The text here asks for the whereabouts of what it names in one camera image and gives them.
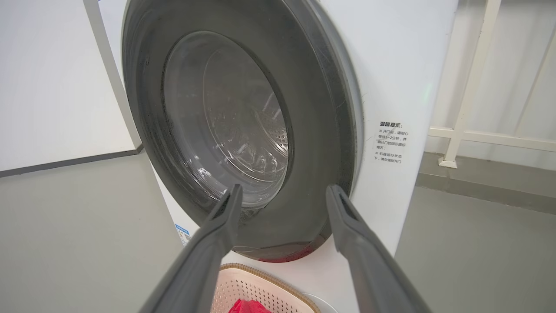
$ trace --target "gray floor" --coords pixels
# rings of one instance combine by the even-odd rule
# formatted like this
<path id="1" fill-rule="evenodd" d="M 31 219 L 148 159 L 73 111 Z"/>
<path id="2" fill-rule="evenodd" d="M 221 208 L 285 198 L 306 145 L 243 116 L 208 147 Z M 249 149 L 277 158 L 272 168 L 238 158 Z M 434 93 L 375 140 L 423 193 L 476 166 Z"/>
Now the gray floor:
<path id="1" fill-rule="evenodd" d="M 0 199 L 0 312 L 136 312 L 182 247 L 145 153 Z M 396 259 L 434 312 L 555 312 L 555 251 L 555 215 L 416 188 Z"/>
<path id="2" fill-rule="evenodd" d="M 396 259 L 433 312 L 556 312 L 556 216 L 415 188 Z"/>
<path id="3" fill-rule="evenodd" d="M 182 244 L 146 154 L 0 179 L 0 312 L 137 312 Z"/>

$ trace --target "door glass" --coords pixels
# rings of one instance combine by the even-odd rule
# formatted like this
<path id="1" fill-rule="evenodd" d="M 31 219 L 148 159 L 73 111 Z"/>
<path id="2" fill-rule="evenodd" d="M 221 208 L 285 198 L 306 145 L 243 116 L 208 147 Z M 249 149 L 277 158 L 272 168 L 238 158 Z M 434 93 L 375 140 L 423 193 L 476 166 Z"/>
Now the door glass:
<path id="1" fill-rule="evenodd" d="M 164 103 L 173 137 L 199 187 L 219 199 L 241 184 L 244 208 L 280 190 L 288 140 L 276 95 L 239 45 L 207 31 L 182 38 L 168 58 Z"/>

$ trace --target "front-load washing machine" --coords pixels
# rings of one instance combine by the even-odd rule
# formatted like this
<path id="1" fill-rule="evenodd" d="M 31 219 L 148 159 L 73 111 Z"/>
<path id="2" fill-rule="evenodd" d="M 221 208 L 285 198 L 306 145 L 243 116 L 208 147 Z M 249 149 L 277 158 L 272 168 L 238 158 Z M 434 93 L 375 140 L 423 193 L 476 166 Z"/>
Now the front-load washing machine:
<path id="1" fill-rule="evenodd" d="M 268 272 L 322 311 L 356 312 L 348 263 L 329 238 L 325 188 L 349 193 L 395 252 L 455 8 L 129 0 L 121 71 L 183 243 L 241 184 L 237 246 L 223 262 Z"/>

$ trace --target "red cloth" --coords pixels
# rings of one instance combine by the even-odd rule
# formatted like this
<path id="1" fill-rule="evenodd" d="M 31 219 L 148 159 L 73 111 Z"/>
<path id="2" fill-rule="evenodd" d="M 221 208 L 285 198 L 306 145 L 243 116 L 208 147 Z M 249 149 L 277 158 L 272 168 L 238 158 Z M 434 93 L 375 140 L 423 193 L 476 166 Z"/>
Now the red cloth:
<path id="1" fill-rule="evenodd" d="M 228 313 L 272 313 L 260 302 L 255 300 L 245 301 L 237 299 Z"/>

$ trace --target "baseboard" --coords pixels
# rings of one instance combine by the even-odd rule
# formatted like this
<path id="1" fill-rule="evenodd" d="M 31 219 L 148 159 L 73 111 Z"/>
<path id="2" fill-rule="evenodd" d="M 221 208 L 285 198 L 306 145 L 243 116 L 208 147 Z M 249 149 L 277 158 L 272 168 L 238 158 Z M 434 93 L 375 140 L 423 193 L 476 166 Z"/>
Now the baseboard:
<path id="1" fill-rule="evenodd" d="M 83 163 L 89 163 L 89 162 L 95 162 L 95 161 L 115 159 L 115 158 L 120 158 L 120 157 L 128 157 L 130 155 L 137 155 L 142 150 L 143 150 L 143 144 L 139 145 L 139 147 L 137 149 L 134 149 L 134 150 L 99 154 L 99 155 L 93 155 L 93 156 L 86 156 L 84 158 L 78 158 L 78 159 L 64 160 L 64 161 L 58 161 L 58 162 L 52 162 L 52 163 L 46 163 L 46 164 L 33 165 L 31 167 L 8 169 L 8 170 L 0 171 L 0 178 L 1 177 L 7 177 L 7 176 L 13 176 L 13 175 L 21 175 L 21 174 L 26 174 L 26 173 L 31 173 L 31 172 L 37 172 L 39 170 L 66 167 L 66 166 L 69 166 L 69 165 L 76 165 L 76 164 L 83 164 Z"/>
<path id="2" fill-rule="evenodd" d="M 556 214 L 555 171 L 464 157 L 453 169 L 438 166 L 439 156 L 423 155 L 416 186 Z"/>

